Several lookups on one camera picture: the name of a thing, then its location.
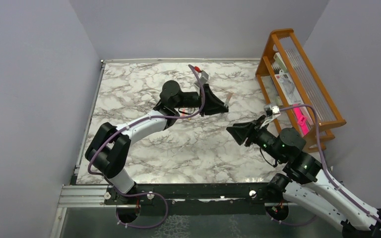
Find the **pink item in rack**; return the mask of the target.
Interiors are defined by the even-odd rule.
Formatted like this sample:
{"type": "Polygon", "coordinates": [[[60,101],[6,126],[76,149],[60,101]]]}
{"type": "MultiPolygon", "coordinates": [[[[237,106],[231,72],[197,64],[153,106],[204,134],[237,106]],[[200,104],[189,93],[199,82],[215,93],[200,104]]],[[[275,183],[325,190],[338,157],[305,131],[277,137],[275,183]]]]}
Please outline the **pink item in rack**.
{"type": "Polygon", "coordinates": [[[302,135],[305,136],[310,131],[308,127],[308,120],[299,107],[295,107],[292,110],[296,116],[297,124],[302,132],[302,135]]]}

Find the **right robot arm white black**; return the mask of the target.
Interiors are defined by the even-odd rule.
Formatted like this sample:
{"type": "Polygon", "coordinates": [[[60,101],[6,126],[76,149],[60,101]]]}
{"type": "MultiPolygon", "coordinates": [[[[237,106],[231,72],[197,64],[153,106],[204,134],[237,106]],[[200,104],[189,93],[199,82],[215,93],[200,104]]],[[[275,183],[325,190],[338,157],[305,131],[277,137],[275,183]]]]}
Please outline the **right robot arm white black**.
{"type": "Polygon", "coordinates": [[[374,208],[338,182],[316,158],[303,151],[306,141],[294,128],[274,136],[264,117],[226,128],[239,145],[259,146],[277,163],[285,164],[268,183],[267,197],[296,203],[324,219],[345,238],[381,238],[381,208],[374,208]]]}

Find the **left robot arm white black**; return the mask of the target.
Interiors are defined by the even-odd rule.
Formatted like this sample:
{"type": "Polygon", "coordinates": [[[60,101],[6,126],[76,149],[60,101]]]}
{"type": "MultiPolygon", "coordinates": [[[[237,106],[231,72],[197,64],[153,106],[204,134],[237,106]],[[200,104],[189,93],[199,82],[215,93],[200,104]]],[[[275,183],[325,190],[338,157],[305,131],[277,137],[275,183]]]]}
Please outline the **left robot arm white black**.
{"type": "Polygon", "coordinates": [[[205,83],[199,92],[183,92],[174,80],[164,83],[160,100],[148,114],[120,126],[102,124],[85,152],[85,158],[117,188],[117,197],[123,203],[135,200],[135,181],[125,170],[130,147],[145,137],[170,128],[180,119],[178,109],[198,109],[201,116],[227,113],[221,101],[205,83]]]}

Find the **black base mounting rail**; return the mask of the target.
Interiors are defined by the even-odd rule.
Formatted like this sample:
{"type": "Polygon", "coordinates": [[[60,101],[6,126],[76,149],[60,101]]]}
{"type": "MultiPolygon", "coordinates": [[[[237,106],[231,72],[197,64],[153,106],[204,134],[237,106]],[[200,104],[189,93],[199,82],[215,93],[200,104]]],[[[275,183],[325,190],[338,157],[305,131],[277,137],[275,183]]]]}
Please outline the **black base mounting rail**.
{"type": "Polygon", "coordinates": [[[138,184],[129,194],[108,187],[104,204],[143,216],[265,215],[283,201],[266,182],[138,184]]]}

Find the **orange wooden rack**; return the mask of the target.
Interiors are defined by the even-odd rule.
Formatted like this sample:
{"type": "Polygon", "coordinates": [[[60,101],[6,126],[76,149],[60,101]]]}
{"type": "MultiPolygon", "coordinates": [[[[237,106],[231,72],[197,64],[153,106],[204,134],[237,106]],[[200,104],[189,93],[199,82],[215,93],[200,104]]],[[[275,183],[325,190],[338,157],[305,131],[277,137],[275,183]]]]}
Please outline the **orange wooden rack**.
{"type": "Polygon", "coordinates": [[[315,109],[320,144],[314,113],[309,108],[287,110],[272,122],[278,132],[294,127],[306,140],[307,152],[325,150],[326,142],[335,139],[332,129],[346,124],[293,29],[277,29],[269,34],[255,76],[267,104],[308,104],[315,109]]]}

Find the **white booklet in rack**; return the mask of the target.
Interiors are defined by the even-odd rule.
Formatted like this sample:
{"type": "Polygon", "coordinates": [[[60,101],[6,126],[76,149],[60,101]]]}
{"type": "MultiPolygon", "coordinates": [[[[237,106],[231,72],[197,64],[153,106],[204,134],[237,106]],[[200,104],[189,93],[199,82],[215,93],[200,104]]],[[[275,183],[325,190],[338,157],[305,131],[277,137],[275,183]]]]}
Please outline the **white booklet in rack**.
{"type": "Polygon", "coordinates": [[[276,53],[273,57],[274,63],[271,65],[274,70],[274,77],[276,78],[280,88],[285,96],[289,105],[303,104],[302,97],[288,72],[288,69],[283,62],[280,53],[276,53]]]}

